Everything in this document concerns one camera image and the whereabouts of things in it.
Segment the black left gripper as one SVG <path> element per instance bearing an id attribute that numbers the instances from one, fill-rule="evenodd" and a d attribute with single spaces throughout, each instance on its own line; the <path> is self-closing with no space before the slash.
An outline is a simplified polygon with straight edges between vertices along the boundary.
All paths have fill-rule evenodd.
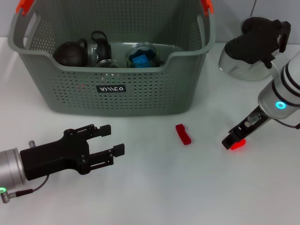
<path id="1" fill-rule="evenodd" d="M 114 158 L 125 154 L 125 144 L 90 155 L 87 140 L 111 135 L 111 126 L 90 124 L 66 130 L 55 142 L 20 151 L 27 180 L 34 180 L 66 169 L 86 175 L 92 170 L 114 164 Z"/>

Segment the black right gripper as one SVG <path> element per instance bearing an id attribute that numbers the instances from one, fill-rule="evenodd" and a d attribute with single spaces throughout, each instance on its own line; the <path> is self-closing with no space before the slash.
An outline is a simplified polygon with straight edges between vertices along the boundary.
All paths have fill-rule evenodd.
<path id="1" fill-rule="evenodd" d="M 244 138 L 256 131 L 270 120 L 263 110 L 256 107 L 242 122 L 232 128 L 229 135 L 222 141 L 227 150 L 235 150 L 244 145 Z"/>

